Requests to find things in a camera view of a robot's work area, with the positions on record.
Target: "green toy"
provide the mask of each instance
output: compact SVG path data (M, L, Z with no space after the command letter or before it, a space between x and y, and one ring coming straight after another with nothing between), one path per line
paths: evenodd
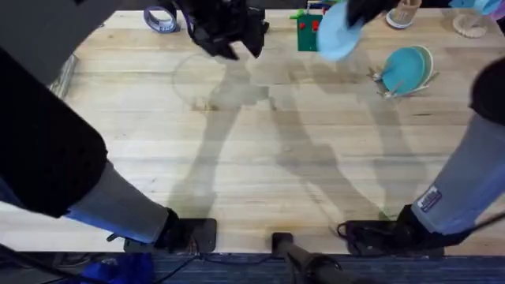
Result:
M298 51L317 51L317 30L323 15L303 14L297 18Z

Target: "sticker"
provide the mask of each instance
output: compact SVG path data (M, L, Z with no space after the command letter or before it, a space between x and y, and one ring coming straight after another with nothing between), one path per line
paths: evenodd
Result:
M427 213L439 200L442 199L442 193L434 185L419 199L417 206Z

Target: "wooden table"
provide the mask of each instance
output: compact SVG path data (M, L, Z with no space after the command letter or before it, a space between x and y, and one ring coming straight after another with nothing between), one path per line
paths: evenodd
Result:
M331 228L394 219L423 193L462 138L473 78L505 55L496 24L465 39L451 27L461 12L422 9L405 31L372 22L349 58L325 62L297 52L292 13L267 12L258 59L241 44L239 62L209 58L185 31L149 30L141 12L117 12L76 51L67 103L139 190L181 217L217 219L218 252L269 252L271 234L290 231L309 251L346 253ZM414 44L440 76L412 98L381 99L368 68ZM0 207L0 242L15 249L121 251L108 234ZM504 240L502 223L448 252L503 255Z

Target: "teal plate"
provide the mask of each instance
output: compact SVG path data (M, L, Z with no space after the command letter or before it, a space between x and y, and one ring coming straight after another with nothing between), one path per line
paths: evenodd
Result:
M419 87L425 74L425 59L412 47L403 47L393 52L386 60L382 81L387 90L396 90L396 95L403 95Z
M356 47L361 37L363 21L347 26L347 2L333 5L323 16L317 31L317 49L326 60L339 60Z

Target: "red object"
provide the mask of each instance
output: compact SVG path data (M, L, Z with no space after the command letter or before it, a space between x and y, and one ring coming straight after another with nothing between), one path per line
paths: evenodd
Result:
M319 28L319 21L312 21L312 31L315 32Z

